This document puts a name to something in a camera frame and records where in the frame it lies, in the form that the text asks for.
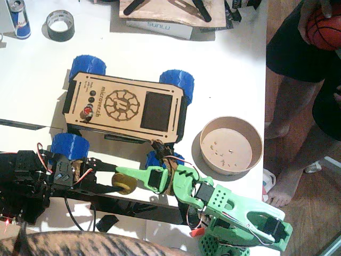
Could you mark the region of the person hand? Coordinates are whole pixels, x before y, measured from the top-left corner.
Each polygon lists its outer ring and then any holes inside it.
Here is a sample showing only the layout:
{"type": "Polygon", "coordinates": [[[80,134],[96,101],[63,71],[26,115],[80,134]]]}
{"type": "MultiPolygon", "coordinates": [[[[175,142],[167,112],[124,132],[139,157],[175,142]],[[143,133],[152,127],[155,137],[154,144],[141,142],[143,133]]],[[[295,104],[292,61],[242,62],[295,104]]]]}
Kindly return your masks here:
{"type": "Polygon", "coordinates": [[[304,0],[301,7],[301,17],[298,23],[298,31],[302,39],[310,44],[310,40],[307,36],[306,25],[308,23],[309,17],[316,7],[321,7],[322,13],[326,18],[332,17],[332,5],[329,0],[304,0]]]}

